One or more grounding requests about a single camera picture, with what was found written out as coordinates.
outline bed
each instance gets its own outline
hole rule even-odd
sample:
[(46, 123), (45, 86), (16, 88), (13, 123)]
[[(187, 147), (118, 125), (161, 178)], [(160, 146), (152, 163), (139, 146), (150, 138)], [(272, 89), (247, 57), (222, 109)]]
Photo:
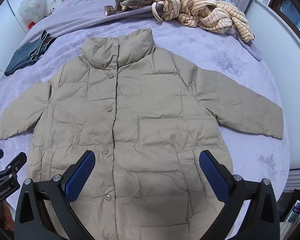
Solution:
[[(200, 28), (184, 27), (175, 20), (157, 22), (154, 18), (127, 18), (124, 15), (110, 22), (95, 22), (95, 19), (81, 18), (83, 8), (92, 6), (95, 8), (94, 14), (99, 15), (104, 14), (104, 6), (108, 4), (114, 5), (114, 0), (65, 0), (51, 16), (30, 30), (21, 44), (34, 41), (43, 29), (58, 38), (36, 64), (1, 79), (0, 116), (3, 109), (29, 86), (40, 80), (47, 81), (66, 61), (79, 55), (86, 38), (117, 37), (140, 28), (152, 29), (156, 46), (181, 55), (201, 68), (219, 71), (282, 106), (277, 86), (266, 62), (257, 61), (234, 37), (207, 32)], [(65, 18), (70, 13), (76, 17), (77, 22)], [(244, 134), (223, 126), (219, 129), (230, 151), (234, 173), (252, 181), (269, 178), (278, 200), (285, 187), (290, 166), (285, 120), (283, 140)], [(29, 129), (0, 141), (0, 148), (5, 153), (0, 161), (0, 170), (4, 169), (20, 151), (28, 154), (32, 135), (33, 129)], [(18, 172), (19, 183), (22, 184), (25, 179), (26, 165)], [(18, 192), (7, 200), (13, 208), (16, 208)], [(232, 235), (238, 231), (247, 208), (248, 203), (245, 203)]]

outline white plastic bag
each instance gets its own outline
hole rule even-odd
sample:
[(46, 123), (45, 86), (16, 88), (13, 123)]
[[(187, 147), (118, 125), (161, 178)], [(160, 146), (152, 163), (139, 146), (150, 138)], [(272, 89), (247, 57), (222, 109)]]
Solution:
[(42, 20), (45, 0), (23, 0), (19, 5), (18, 14), (27, 20), (38, 23)]

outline jacket sleeve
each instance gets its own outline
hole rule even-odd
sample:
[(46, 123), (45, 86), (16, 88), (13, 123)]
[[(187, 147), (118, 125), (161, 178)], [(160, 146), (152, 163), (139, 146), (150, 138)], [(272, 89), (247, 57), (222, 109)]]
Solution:
[(220, 124), (282, 139), (282, 109), (231, 78), (196, 67), (190, 89)]
[(21, 133), (35, 124), (47, 107), (51, 85), (39, 82), (26, 90), (4, 109), (0, 119), (0, 140)]

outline window frame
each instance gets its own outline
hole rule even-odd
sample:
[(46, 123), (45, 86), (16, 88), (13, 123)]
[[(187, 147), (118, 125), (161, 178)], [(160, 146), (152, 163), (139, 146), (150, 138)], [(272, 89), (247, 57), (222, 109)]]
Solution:
[(300, 39), (300, 30), (293, 24), (293, 22), (282, 12), (279, 10), (281, 4), (283, 3), (283, 0), (270, 0), (269, 7), (277, 14), (279, 15), (282, 20), (285, 21), (286, 24), (293, 30), (293, 32), (297, 35), (297, 37)]

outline jacket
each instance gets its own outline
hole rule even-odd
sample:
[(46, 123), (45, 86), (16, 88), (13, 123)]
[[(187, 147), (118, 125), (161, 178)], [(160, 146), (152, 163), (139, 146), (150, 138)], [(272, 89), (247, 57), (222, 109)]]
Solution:
[(283, 135), (279, 106), (155, 48), (150, 29), (87, 39), (81, 56), (3, 111), (0, 139), (34, 124), (34, 181), (62, 174), (87, 149), (95, 153), (95, 168), (71, 206), (95, 239), (109, 240), (200, 239), (223, 207), (199, 167), (200, 152), (210, 150), (233, 170), (218, 124)]

